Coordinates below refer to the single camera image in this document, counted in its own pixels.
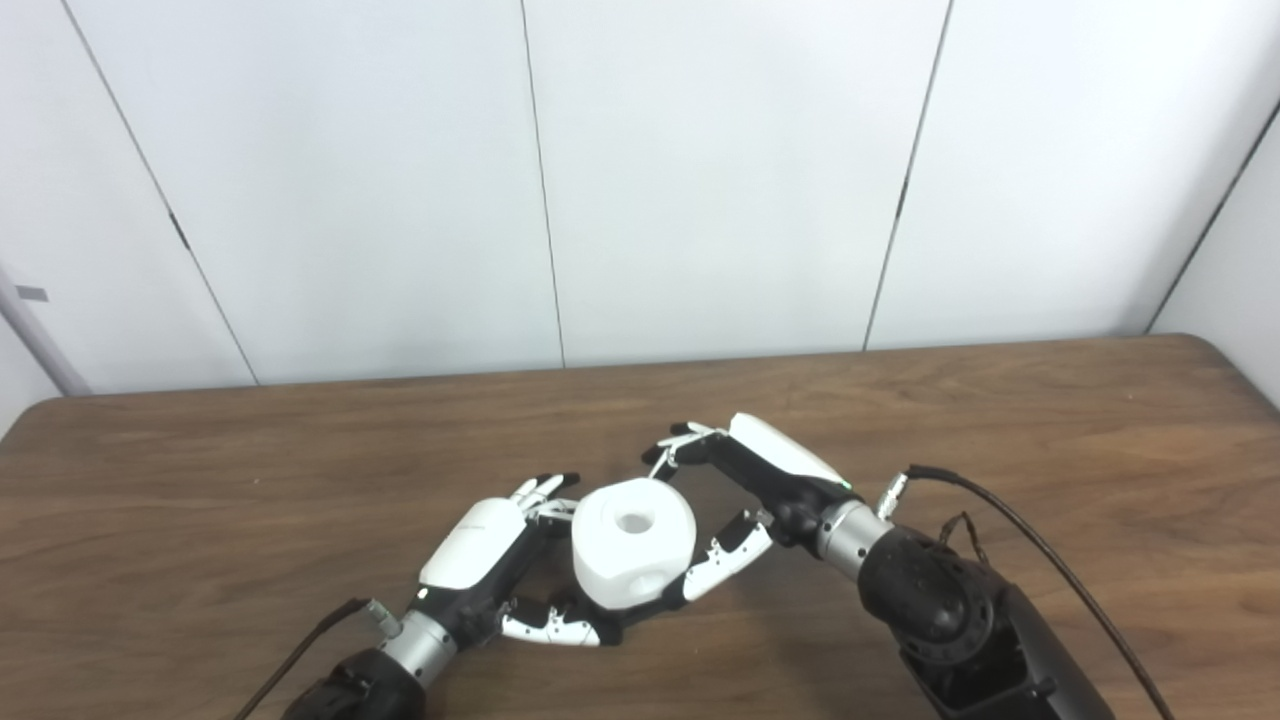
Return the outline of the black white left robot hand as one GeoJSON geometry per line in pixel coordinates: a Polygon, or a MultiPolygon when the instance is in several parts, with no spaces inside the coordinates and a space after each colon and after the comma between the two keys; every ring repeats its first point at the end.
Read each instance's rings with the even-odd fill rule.
{"type": "Polygon", "coordinates": [[[422,566],[408,610],[430,618],[458,651],[498,635],[543,644],[599,644],[590,623],[571,623],[564,610],[518,600],[515,593],[535,562],[570,537],[577,503],[559,493],[579,482],[576,473],[543,474],[509,496],[476,502],[422,566]]]}

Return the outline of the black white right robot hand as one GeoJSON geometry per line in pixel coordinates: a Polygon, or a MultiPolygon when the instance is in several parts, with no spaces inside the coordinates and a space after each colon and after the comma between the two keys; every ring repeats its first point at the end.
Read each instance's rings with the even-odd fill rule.
{"type": "Polygon", "coordinates": [[[681,609],[755,562],[773,546],[801,547],[813,557],[828,512],[858,500],[827,462],[762,419],[737,413],[726,428],[675,424],[641,456],[649,477],[671,480],[685,466],[709,465],[750,496],[689,568],[662,592],[664,609],[681,609]]]}

